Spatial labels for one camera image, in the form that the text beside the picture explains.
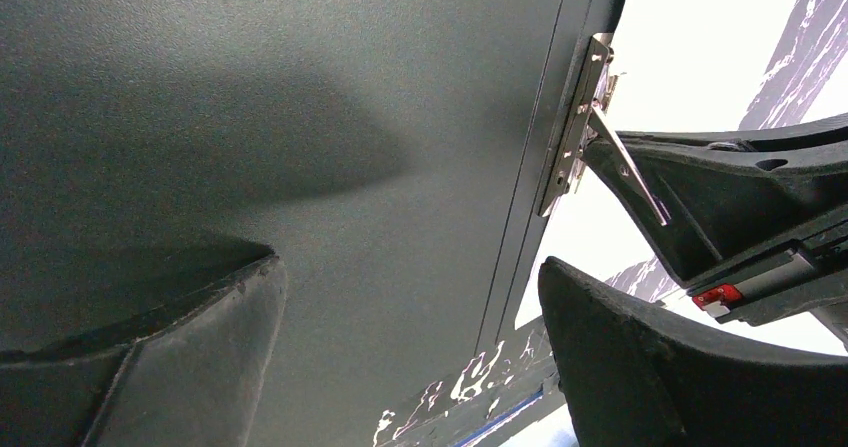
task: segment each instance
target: red led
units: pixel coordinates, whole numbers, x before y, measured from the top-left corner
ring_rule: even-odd
[[[736,290],[736,287],[730,284],[719,285],[718,287],[692,297],[692,301],[695,302],[695,305],[700,307],[701,310],[704,310],[705,305],[712,304],[713,302],[721,302],[721,305],[728,306],[728,304],[732,304],[733,302],[741,299],[742,294]]]

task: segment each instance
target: metal bracket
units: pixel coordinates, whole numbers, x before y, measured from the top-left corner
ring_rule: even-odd
[[[621,143],[621,139],[618,138],[614,130],[609,128],[606,116],[604,115],[604,111],[601,110],[599,102],[595,102],[592,105],[592,115],[589,116],[589,127],[615,148],[613,155],[616,157],[615,160],[618,163],[618,173],[624,178],[624,182],[640,197],[645,199],[645,202],[648,203],[660,225],[668,225],[668,212],[662,203],[651,194],[648,185],[645,183],[645,179],[642,178],[642,174],[639,173],[639,169],[636,167],[630,154],[627,153],[627,149]]]
[[[583,60],[580,77],[577,79],[577,89],[571,101],[565,131],[557,149],[554,169],[545,189],[539,215],[549,215],[554,202],[569,192],[575,177],[582,173],[580,162],[578,162],[578,151],[586,141],[590,107],[598,98],[596,92],[602,91],[600,96],[602,99],[606,94],[607,65],[613,58],[612,49],[609,47],[610,42],[612,42],[612,34],[595,34],[589,39],[589,49]]]
[[[618,81],[618,76],[609,75],[609,64],[613,59],[613,51],[609,46],[611,41],[612,34],[595,34],[589,41],[589,51],[583,62],[565,133],[557,151],[554,170],[545,189],[539,215],[549,215],[554,202],[560,196],[576,190],[586,168],[586,164],[580,160],[583,146],[593,136],[594,131],[614,147],[613,155],[619,164],[619,174],[628,186],[645,199],[660,225],[665,226],[669,221],[668,212],[648,189],[624,144],[606,120],[605,112]]]

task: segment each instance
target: textured metal surface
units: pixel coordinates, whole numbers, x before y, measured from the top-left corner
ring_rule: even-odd
[[[474,351],[559,5],[0,0],[3,348],[269,245],[292,293],[252,445],[370,442]]]
[[[577,86],[580,63],[589,39],[597,32],[614,32],[624,0],[562,0],[551,38],[550,55],[539,90],[537,109],[527,136],[527,148],[515,184],[514,201],[503,233],[491,296],[480,332],[477,352],[497,341],[519,339],[527,332],[515,331],[526,279],[547,225],[535,215],[544,197],[548,174],[556,161],[556,145],[563,136],[568,106]]]

